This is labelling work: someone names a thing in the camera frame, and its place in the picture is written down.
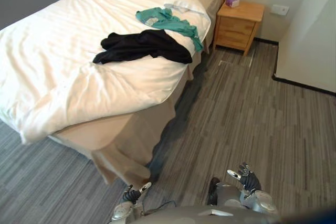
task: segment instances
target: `tissue box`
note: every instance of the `tissue box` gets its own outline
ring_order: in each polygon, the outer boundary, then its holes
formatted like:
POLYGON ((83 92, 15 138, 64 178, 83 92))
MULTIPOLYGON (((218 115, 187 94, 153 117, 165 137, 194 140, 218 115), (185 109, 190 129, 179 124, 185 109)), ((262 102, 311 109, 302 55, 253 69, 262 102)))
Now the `tissue box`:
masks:
POLYGON ((239 0, 226 0, 225 4, 229 7, 237 7, 239 5, 239 0))

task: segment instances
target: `black baseboard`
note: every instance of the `black baseboard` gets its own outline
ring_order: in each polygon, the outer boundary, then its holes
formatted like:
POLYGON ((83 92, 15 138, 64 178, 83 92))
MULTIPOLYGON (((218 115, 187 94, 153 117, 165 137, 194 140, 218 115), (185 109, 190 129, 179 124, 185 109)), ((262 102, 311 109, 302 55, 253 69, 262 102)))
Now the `black baseboard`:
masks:
POLYGON ((258 42, 264 42, 264 43, 267 43, 267 44, 276 45, 276 46, 279 45, 279 42, 278 42, 278 41, 274 41, 274 40, 261 39, 261 38, 254 38, 254 40, 255 40, 255 41, 258 41, 258 42))
MULTIPOLYGON (((261 39, 261 38, 254 38, 254 40, 279 46, 279 42, 273 41, 273 40, 261 39)), ((273 80, 280 81, 280 82, 290 84, 290 85, 294 85, 294 86, 298 86, 298 87, 302 87, 302 88, 305 88, 305 89, 310 89, 310 90, 313 90, 313 91, 321 92, 321 93, 324 93, 324 94, 333 95, 333 96, 336 97, 336 92, 331 92, 329 90, 320 89, 320 88, 309 86, 309 85, 306 85, 306 84, 303 84, 303 83, 299 83, 299 82, 290 81, 290 80, 287 80, 287 79, 284 79, 284 78, 276 77, 275 73, 277 72, 278 54, 279 54, 279 47, 278 47, 278 50, 277 50, 277 55, 276 55, 275 64, 274 64, 274 70, 273 70, 273 75, 272 75, 273 80)))
POLYGON ((299 86, 299 87, 302 87, 302 88, 305 88, 305 89, 310 89, 310 90, 318 91, 318 92, 321 92, 321 93, 324 93, 324 94, 329 94, 329 95, 336 96, 336 92, 331 92, 329 90, 316 88, 316 87, 309 86, 309 85, 306 85, 306 84, 303 84, 303 83, 300 83, 300 82, 290 81, 290 80, 287 80, 287 79, 284 79, 284 78, 279 78, 279 77, 276 77, 275 74, 272 75, 272 79, 275 80, 275 81, 280 81, 280 82, 291 84, 291 85, 294 85, 294 86, 299 86))

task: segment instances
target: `white bedsheet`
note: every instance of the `white bedsheet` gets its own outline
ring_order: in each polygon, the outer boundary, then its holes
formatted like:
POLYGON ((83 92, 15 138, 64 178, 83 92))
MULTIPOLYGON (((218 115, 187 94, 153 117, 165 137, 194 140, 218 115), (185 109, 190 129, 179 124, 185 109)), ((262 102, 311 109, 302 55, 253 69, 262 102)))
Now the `white bedsheet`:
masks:
MULTIPOLYGON (((197 26, 204 39, 210 21, 198 0, 60 0, 1 30, 0 118, 29 144, 69 125, 165 101, 186 65, 151 56, 92 63, 103 38, 150 29, 136 11, 165 3, 189 8, 173 15, 197 26)), ((166 32, 193 55, 190 38, 166 32)))

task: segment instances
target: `green shirt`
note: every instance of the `green shirt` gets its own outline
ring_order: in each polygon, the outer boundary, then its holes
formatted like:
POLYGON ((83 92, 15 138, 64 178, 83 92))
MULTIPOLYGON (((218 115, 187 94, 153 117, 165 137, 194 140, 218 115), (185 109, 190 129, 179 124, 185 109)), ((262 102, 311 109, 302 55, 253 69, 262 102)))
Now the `green shirt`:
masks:
POLYGON ((198 37, 197 27, 191 26, 187 20, 180 20, 178 17, 172 16, 171 9, 156 7, 137 11, 135 16, 141 23, 148 26, 176 31, 183 36, 190 37, 195 45, 196 51, 203 49, 203 45, 198 37))

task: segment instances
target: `electrical outlet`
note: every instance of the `electrical outlet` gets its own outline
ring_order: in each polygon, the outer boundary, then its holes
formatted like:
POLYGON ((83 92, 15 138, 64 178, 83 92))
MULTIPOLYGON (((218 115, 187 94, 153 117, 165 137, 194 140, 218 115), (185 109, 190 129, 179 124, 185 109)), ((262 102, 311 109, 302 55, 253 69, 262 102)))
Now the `electrical outlet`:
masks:
POLYGON ((288 13, 289 6, 283 6, 283 5, 273 5, 271 9, 271 13, 286 16, 288 13))

